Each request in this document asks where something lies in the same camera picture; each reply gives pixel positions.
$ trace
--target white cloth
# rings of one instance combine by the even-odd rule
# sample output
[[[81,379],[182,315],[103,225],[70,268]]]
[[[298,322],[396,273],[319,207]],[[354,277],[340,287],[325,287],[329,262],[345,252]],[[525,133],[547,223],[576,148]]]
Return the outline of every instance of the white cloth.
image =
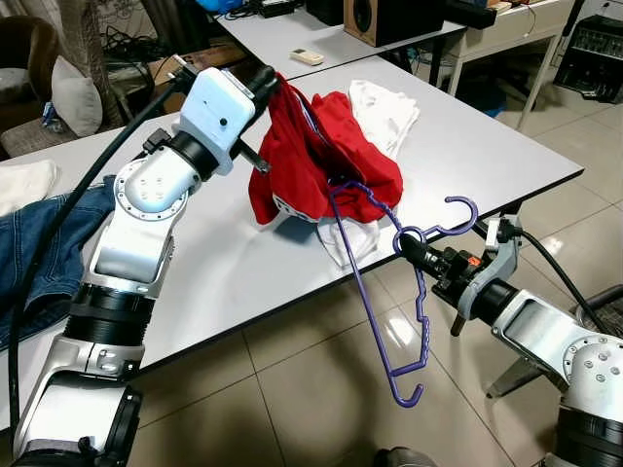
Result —
[[[364,80],[350,82],[348,98],[363,135],[395,161],[409,128],[420,115],[416,100]]]
[[[45,198],[57,176],[52,161],[0,166],[0,216]]]
[[[346,218],[342,220],[344,230],[347,233],[348,243],[355,260],[359,261],[377,248],[379,242],[379,223],[377,221],[368,224]],[[331,258],[340,268],[350,266],[347,249],[344,246],[338,222],[332,218],[320,219],[318,223],[318,236]]]

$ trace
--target white table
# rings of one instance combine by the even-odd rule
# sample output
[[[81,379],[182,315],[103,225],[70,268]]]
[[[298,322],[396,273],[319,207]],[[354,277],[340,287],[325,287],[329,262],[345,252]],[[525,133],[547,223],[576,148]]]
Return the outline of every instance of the white table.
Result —
[[[492,213],[579,175],[582,167],[455,100],[441,90],[370,57],[292,81],[308,96],[346,90],[365,77],[418,100],[421,115],[398,156],[405,191],[398,214],[405,225],[453,227],[467,210],[444,203],[447,195],[472,198]],[[105,168],[115,173],[158,126],[144,124]],[[269,127],[263,116],[245,135],[258,148]],[[117,130],[56,146],[4,164],[53,159],[61,167],[57,193],[75,186]],[[259,229],[247,195],[251,166],[236,161],[227,177],[215,176],[189,202],[176,228],[177,248],[145,336],[143,368],[178,356],[245,322],[313,294],[348,276],[329,258],[314,226],[290,218]],[[361,262],[371,268],[393,256],[391,227],[382,221],[379,248]],[[27,400],[53,336],[62,325],[20,344],[21,401]],[[7,355],[0,354],[0,427],[9,419]]]
[[[218,22],[260,61],[271,65],[287,80],[466,29],[445,21],[439,31],[375,48],[345,32],[342,24],[327,26],[303,8],[273,18],[255,15],[227,20],[220,17]],[[290,58],[290,52],[295,49],[322,54],[324,61],[316,66],[296,61]]]
[[[517,124],[517,129],[521,131],[558,47],[572,6],[573,0],[544,0],[530,7],[521,6],[507,10],[497,16],[494,25],[486,29],[468,29],[449,52],[449,55],[455,59],[455,68],[448,90],[450,95],[455,95],[457,92],[458,80],[464,63],[549,39],[547,52],[534,78],[522,117]]]

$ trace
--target cushion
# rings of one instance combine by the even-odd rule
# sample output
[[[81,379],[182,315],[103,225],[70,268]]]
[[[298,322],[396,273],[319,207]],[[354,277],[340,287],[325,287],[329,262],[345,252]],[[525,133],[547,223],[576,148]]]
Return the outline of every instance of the cushion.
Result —
[[[102,107],[93,79],[86,78],[62,56],[52,71],[52,104],[78,136],[90,136],[101,126]]]
[[[28,70],[23,68],[0,68],[0,104],[20,102],[32,97]]]

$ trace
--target chair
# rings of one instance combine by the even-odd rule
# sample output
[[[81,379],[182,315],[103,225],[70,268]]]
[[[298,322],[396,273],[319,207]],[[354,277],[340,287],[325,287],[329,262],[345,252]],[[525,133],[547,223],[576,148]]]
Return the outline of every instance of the chair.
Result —
[[[610,287],[600,294],[591,297],[586,302],[602,318],[605,324],[616,330],[618,337],[623,336],[623,329],[621,328],[621,322],[623,321],[623,284]],[[576,316],[580,326],[597,331],[597,327],[585,315],[580,305],[576,306],[571,312]],[[487,391],[487,397],[502,397],[541,375],[543,375],[543,372],[539,368],[522,357],[491,385]]]
[[[32,92],[0,104],[0,133],[41,116],[44,103],[52,95],[52,69],[58,55],[58,35],[54,27],[39,18],[0,19],[0,68],[27,70]]]
[[[103,59],[95,1],[60,1],[58,8],[62,20],[60,53],[85,76],[92,77],[99,91],[103,108],[103,122],[99,131],[122,126],[124,121],[108,82]],[[54,133],[42,127],[41,119],[14,127],[0,135],[2,146],[12,158],[75,139],[78,136],[69,129],[63,133]]]

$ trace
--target denim fabric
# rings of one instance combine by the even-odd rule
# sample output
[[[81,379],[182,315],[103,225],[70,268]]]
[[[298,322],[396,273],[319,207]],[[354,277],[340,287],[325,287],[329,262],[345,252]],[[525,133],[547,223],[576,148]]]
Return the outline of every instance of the denim fabric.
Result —
[[[78,291],[82,278],[82,247],[115,207],[114,181],[109,175],[103,185],[87,190],[53,238],[28,295],[26,309],[36,314],[22,323],[21,340],[65,316],[66,301]],[[8,344],[10,310],[39,237],[67,198],[33,202],[0,217],[0,350]]]

